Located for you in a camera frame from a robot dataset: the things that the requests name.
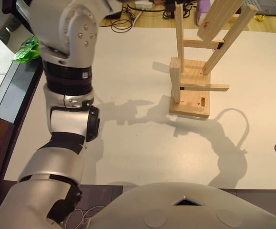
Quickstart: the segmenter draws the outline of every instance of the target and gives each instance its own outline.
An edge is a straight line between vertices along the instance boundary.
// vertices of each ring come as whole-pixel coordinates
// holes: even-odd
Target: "keyboard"
[[[241,11],[243,11],[244,8],[246,7],[246,5],[248,5],[248,4],[255,5],[257,7],[258,11],[262,11],[262,8],[257,0],[245,0],[241,6]]]

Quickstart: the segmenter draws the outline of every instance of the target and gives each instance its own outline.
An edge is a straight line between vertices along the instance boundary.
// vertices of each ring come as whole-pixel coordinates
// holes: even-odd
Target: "laptop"
[[[248,4],[255,5],[258,8],[257,15],[276,16],[275,0],[245,0],[239,12],[243,11]]]

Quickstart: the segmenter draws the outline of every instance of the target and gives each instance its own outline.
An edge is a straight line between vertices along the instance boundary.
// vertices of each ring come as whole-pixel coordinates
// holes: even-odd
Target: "wooden block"
[[[190,84],[181,83],[180,88],[183,91],[210,91],[210,92],[226,92],[230,86],[227,84]]]
[[[206,42],[213,40],[242,3],[243,0],[215,0],[197,35]]]
[[[178,58],[180,59],[180,70],[184,71],[184,19],[183,19],[183,6],[182,4],[176,5],[175,10],[175,23],[176,23],[176,36],[177,36],[177,50]]]
[[[170,77],[172,82],[172,98],[175,103],[180,103],[180,59],[172,57],[170,63]]]
[[[243,31],[245,26],[250,22],[253,16],[258,12],[258,9],[254,5],[247,5],[242,13],[239,15],[236,22],[233,24],[229,32],[225,35],[224,41],[225,43],[220,49],[215,50],[212,54],[208,62],[205,64],[203,68],[203,74],[209,74],[215,65],[219,62],[219,60],[223,57],[225,52],[230,48],[239,34]]]
[[[223,41],[223,40],[205,42],[201,39],[185,38],[184,39],[184,47],[217,49],[219,47],[219,45],[220,46],[223,45],[224,42],[225,41]]]
[[[211,75],[202,75],[203,61],[184,61],[181,83],[210,84]],[[210,115],[209,91],[180,91],[180,103],[171,98],[170,113],[208,118]]]

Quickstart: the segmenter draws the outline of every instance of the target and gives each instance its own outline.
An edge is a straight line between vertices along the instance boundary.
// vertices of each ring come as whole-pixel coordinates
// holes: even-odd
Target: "red marking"
[[[204,23],[204,28],[205,28],[205,29],[208,28],[209,24],[210,24],[209,22],[205,22],[205,23]]]

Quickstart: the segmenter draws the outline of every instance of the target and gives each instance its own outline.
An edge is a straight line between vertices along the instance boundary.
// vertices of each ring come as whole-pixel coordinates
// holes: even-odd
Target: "wooden desk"
[[[163,6],[155,6],[154,10],[163,9]],[[135,15],[138,15],[138,11],[132,10]],[[184,19],[185,29],[198,29],[195,19],[196,8],[192,8],[190,17]],[[127,14],[122,14],[121,19],[128,19]],[[235,20],[231,19],[224,27],[224,30],[231,28]],[[101,26],[110,25],[111,21],[104,19]],[[162,12],[144,12],[137,20],[135,27],[146,27],[146,28],[175,28],[174,19],[163,19]],[[276,32],[276,17],[266,16],[262,22],[257,20],[251,20],[248,26],[244,29],[245,31],[259,31],[259,32]]]

